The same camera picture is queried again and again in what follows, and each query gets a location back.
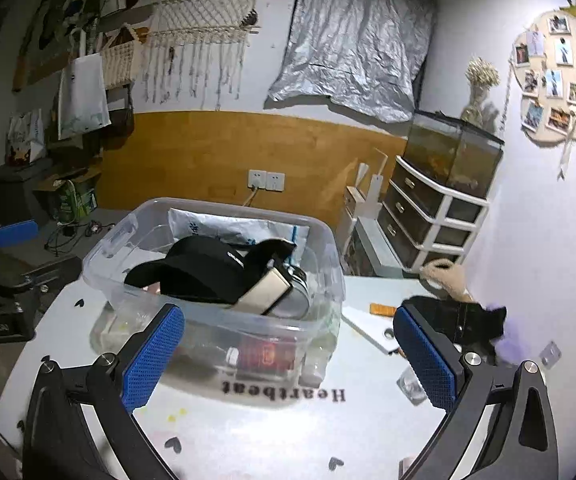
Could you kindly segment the black visor cap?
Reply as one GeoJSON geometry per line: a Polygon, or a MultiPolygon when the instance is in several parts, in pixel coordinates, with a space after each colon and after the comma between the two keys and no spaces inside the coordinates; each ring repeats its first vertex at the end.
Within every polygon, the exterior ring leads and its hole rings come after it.
{"type": "Polygon", "coordinates": [[[178,240],[164,258],[139,263],[124,284],[143,289],[158,284],[161,295],[204,304],[232,306],[253,286],[244,257],[213,237],[178,240]]]}

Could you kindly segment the green box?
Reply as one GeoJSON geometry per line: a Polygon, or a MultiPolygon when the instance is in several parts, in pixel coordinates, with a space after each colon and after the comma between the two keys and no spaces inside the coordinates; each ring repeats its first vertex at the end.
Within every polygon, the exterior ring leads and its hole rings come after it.
{"type": "Polygon", "coordinates": [[[78,223],[97,207],[96,184],[92,181],[64,181],[49,200],[52,218],[61,224],[78,223]]]}

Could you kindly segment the white paper bag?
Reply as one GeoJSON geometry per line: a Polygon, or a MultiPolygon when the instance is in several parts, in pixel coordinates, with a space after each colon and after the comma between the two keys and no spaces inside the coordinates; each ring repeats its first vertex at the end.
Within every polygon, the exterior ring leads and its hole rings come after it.
{"type": "Polygon", "coordinates": [[[59,140],[89,133],[111,124],[102,57],[86,53],[86,35],[82,28],[70,34],[75,58],[61,71],[57,101],[59,140]]]}

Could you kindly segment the black glove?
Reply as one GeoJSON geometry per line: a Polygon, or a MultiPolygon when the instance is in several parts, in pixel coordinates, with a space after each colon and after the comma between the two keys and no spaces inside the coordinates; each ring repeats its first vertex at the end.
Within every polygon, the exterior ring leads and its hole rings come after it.
{"type": "Polygon", "coordinates": [[[486,310],[476,302],[413,296],[402,308],[414,308],[438,333],[453,344],[488,344],[504,335],[505,307],[486,310]]]}

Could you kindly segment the beige plush toy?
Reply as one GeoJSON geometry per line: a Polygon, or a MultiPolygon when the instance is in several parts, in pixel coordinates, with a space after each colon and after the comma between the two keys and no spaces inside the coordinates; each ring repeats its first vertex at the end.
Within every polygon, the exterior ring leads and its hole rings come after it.
{"type": "Polygon", "coordinates": [[[474,302],[467,288],[465,268],[448,258],[432,260],[419,269],[419,276],[437,284],[451,299],[461,302],[474,302]]]}

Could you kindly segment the red passport booklet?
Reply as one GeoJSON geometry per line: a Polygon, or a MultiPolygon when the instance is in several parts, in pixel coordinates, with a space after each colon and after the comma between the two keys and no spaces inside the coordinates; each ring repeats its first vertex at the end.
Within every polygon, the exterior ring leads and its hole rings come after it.
{"type": "Polygon", "coordinates": [[[291,342],[248,337],[239,344],[237,367],[248,373],[286,374],[294,369],[295,357],[291,342]]]}

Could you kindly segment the white padded envelope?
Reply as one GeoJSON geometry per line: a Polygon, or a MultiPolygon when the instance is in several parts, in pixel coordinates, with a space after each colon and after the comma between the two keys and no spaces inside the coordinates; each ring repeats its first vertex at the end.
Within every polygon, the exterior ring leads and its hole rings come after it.
{"type": "Polygon", "coordinates": [[[217,238],[227,244],[244,246],[259,244],[270,238],[282,238],[298,247],[304,247],[310,230],[308,226],[295,226],[273,220],[198,214],[181,209],[170,209],[168,221],[176,240],[200,235],[217,238]]]}

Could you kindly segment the clear plastic storage bin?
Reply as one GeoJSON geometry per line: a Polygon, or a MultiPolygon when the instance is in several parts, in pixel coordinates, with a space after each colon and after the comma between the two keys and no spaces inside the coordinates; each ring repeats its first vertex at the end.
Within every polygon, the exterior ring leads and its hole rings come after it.
{"type": "Polygon", "coordinates": [[[185,317],[182,356],[306,388],[325,378],[346,296],[326,223],[169,197],[147,200],[120,220],[85,257],[83,278],[112,309],[106,349],[176,304],[185,317]]]}

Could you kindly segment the white drawer cabinet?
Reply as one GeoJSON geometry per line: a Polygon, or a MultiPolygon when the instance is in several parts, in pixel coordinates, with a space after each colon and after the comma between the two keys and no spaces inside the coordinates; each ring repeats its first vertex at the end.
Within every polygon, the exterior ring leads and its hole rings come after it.
{"type": "Polygon", "coordinates": [[[462,263],[480,232],[489,202],[440,185],[396,159],[377,222],[411,274],[437,259],[462,263]]]}

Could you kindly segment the glass fish tank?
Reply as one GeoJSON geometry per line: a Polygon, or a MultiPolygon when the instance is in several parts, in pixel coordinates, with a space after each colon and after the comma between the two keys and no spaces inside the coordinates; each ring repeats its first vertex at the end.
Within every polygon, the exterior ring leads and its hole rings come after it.
{"type": "Polygon", "coordinates": [[[503,150],[503,140],[470,122],[416,110],[403,158],[440,185],[486,198],[503,150]]]}

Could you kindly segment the dried flower bouquet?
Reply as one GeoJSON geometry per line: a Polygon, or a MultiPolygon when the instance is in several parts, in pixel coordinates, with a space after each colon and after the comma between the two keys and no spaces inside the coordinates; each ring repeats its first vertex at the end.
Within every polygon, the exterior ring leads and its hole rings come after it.
{"type": "Polygon", "coordinates": [[[460,119],[482,128],[484,125],[483,105],[490,90],[500,84],[500,73],[493,64],[474,56],[468,62],[465,77],[469,84],[469,99],[460,119]]]}

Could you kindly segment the silver foil sheet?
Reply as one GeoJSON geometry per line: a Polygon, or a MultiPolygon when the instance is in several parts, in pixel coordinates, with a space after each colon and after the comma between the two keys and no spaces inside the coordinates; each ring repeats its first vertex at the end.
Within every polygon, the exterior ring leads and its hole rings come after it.
{"type": "Polygon", "coordinates": [[[437,0],[297,0],[268,98],[322,96],[378,122],[407,122],[437,7],[437,0]]]}

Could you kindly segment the photo collage board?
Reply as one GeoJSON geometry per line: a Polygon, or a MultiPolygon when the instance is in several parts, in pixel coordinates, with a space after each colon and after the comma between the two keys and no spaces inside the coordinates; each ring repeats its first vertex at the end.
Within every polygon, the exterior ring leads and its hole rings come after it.
{"type": "Polygon", "coordinates": [[[521,93],[520,128],[541,148],[562,147],[563,177],[576,143],[576,6],[546,12],[520,32],[510,66],[521,93]]]}

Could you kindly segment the wall power socket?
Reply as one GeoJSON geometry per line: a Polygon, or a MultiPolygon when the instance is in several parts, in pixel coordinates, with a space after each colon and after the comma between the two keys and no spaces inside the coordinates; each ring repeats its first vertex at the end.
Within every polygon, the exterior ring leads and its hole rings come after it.
{"type": "Polygon", "coordinates": [[[286,177],[282,172],[250,169],[248,171],[248,188],[253,190],[284,192],[286,177]]]}

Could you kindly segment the macrame wall hanging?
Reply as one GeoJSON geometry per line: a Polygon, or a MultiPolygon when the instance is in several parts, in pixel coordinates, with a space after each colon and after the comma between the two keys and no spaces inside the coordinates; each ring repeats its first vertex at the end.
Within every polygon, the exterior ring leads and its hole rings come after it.
{"type": "Polygon", "coordinates": [[[143,55],[144,100],[166,104],[187,92],[240,97],[249,37],[260,30],[260,0],[161,0],[152,5],[143,55]]]}

